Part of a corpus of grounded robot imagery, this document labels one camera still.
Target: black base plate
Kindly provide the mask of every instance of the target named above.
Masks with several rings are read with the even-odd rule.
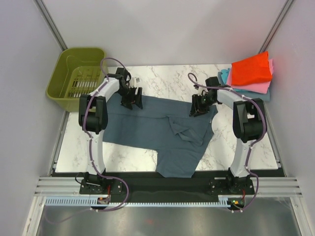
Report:
[[[254,194],[254,187],[251,180],[246,185],[229,187],[226,179],[210,179],[209,185],[212,195],[243,195],[243,190],[245,190],[246,195]]]
[[[108,194],[108,186],[110,186],[110,195],[122,194],[123,184],[116,179],[108,179],[106,185],[100,186],[95,184],[86,183],[83,179],[81,181],[80,194],[95,194],[105,195]]]

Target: stack of cloths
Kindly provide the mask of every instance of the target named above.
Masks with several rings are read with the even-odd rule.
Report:
[[[264,52],[232,63],[232,68],[219,72],[218,78],[222,85],[229,85],[244,96],[270,101],[273,70],[273,60]]]

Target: green laundry basket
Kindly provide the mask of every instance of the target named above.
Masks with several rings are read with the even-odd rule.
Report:
[[[104,74],[100,61],[106,53],[100,48],[70,48],[63,51],[47,86],[47,96],[68,112],[79,111],[79,97],[94,91]],[[107,72],[106,62],[103,68]]]

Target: marble surface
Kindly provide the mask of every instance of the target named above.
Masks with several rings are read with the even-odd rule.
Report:
[[[189,72],[197,76],[199,83],[205,84],[205,79],[217,76],[221,69],[228,67],[230,64],[131,66],[127,69],[133,77],[140,78],[140,85],[137,86],[143,87],[144,95],[191,102],[191,96],[197,90],[187,78]],[[115,71],[115,67],[109,68],[110,73]],[[196,170],[227,170],[232,164],[236,148],[236,138],[232,130],[232,110],[225,105],[217,105],[217,109],[219,112],[212,122],[214,136]],[[70,113],[56,172],[86,171],[86,140],[78,124],[78,113]],[[157,153],[154,150],[104,142],[103,158],[109,172],[155,171],[157,164]],[[278,168],[267,134],[254,146],[250,168]]]

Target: white wall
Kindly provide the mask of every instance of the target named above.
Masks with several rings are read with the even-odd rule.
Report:
[[[315,222],[315,1],[295,1],[268,51],[274,58],[267,104],[281,159],[296,176]]]
[[[285,0],[44,0],[68,47],[126,65],[210,64],[258,52]]]
[[[33,0],[0,7],[0,235],[21,235],[63,111],[45,96],[61,50]]]

